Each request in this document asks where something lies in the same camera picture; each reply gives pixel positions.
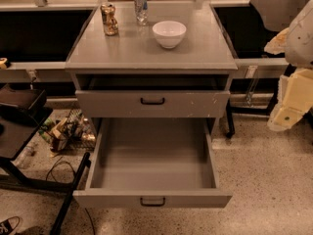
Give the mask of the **silver soda can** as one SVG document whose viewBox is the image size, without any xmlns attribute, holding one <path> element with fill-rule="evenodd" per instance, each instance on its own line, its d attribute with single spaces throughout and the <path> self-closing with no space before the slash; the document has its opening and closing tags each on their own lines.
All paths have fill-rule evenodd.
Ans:
<svg viewBox="0 0 313 235">
<path fill-rule="evenodd" d="M 138 25 L 148 23 L 148 0 L 134 0 L 135 16 Z"/>
</svg>

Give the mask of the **yellow tape roll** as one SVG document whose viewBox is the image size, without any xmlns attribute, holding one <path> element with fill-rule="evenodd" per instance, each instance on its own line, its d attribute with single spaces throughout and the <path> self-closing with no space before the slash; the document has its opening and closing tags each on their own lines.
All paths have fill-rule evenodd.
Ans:
<svg viewBox="0 0 313 235">
<path fill-rule="evenodd" d="M 10 65 L 11 65 L 11 63 L 9 62 L 9 60 L 7 58 L 0 58 L 0 69 L 1 70 L 7 69 Z"/>
</svg>

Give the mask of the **grey drawer cabinet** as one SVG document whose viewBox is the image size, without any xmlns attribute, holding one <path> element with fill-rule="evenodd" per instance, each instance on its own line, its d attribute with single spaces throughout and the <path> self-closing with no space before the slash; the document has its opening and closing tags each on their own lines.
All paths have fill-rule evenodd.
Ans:
<svg viewBox="0 0 313 235">
<path fill-rule="evenodd" d="M 118 35 L 106 36 L 102 17 L 95 13 L 69 56 L 66 69 L 76 91 L 98 74 L 226 74 L 229 90 L 237 67 L 209 4 L 152 2 L 148 25 L 139 26 L 133 4 L 119 2 L 116 17 Z M 176 21 L 187 28 L 175 48 L 163 48 L 155 39 L 153 26 L 162 21 Z M 104 119 L 117 118 L 85 116 L 94 131 L 99 130 Z M 214 128 L 221 117 L 201 118 Z"/>
</svg>

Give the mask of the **black white sneaker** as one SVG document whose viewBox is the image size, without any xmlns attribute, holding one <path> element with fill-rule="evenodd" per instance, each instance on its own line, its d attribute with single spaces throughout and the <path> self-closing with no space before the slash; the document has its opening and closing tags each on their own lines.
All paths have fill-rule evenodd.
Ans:
<svg viewBox="0 0 313 235">
<path fill-rule="evenodd" d="M 19 216 L 12 216 L 0 222 L 0 235 L 15 235 L 22 224 Z"/>
</svg>

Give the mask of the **white bowl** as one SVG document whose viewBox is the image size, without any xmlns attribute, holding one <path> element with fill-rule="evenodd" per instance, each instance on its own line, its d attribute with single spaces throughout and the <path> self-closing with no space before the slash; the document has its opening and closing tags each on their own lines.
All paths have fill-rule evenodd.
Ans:
<svg viewBox="0 0 313 235">
<path fill-rule="evenodd" d="M 153 26 L 156 42 L 163 48 L 172 49 L 181 43 L 187 28 L 176 21 L 162 21 Z"/>
</svg>

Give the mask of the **plastic bottle on floor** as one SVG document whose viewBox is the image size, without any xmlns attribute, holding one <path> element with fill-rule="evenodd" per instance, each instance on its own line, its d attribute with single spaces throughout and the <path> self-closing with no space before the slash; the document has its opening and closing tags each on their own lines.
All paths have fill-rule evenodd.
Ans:
<svg viewBox="0 0 313 235">
<path fill-rule="evenodd" d="M 28 168 L 35 155 L 36 146 L 36 143 L 27 144 L 15 159 L 14 165 L 21 169 Z"/>
</svg>

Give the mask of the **grey top drawer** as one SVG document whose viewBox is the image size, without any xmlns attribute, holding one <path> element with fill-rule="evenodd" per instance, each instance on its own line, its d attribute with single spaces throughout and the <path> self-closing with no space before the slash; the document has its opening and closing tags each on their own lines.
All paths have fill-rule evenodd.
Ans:
<svg viewBox="0 0 313 235">
<path fill-rule="evenodd" d="M 226 74 L 98 74 L 76 91 L 92 118 L 219 118 Z"/>
</svg>

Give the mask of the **crushed golden can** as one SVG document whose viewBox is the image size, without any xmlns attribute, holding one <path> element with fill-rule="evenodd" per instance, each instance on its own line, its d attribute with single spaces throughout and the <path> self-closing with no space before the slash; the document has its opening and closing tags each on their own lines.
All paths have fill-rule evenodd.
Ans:
<svg viewBox="0 0 313 235">
<path fill-rule="evenodd" d="M 111 3 L 102 4 L 101 7 L 104 33 L 107 36 L 118 34 L 118 23 L 115 14 L 115 6 Z"/>
</svg>

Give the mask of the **grey drawer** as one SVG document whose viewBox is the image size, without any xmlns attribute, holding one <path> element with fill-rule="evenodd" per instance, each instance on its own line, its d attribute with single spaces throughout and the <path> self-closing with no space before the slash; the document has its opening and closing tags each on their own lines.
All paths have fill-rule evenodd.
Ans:
<svg viewBox="0 0 313 235">
<path fill-rule="evenodd" d="M 98 74 L 76 91 L 92 118 L 219 118 L 226 74 Z"/>
<path fill-rule="evenodd" d="M 85 188 L 85 208 L 224 208 L 205 118 L 104 119 Z"/>
</svg>

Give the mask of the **black side table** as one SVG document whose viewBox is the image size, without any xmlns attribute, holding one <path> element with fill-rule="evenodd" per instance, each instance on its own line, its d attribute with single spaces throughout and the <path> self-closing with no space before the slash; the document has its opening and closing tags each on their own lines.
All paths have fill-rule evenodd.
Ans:
<svg viewBox="0 0 313 235">
<path fill-rule="evenodd" d="M 90 166 L 90 154 L 86 152 L 70 183 L 61 183 L 26 177 L 13 161 L 52 113 L 45 107 L 46 92 L 39 89 L 14 90 L 9 84 L 0 92 L 0 167 L 6 175 L 0 176 L 0 187 L 19 191 L 51 191 L 66 193 L 63 205 L 50 231 L 60 235 L 63 221 L 77 188 L 84 168 Z"/>
</svg>

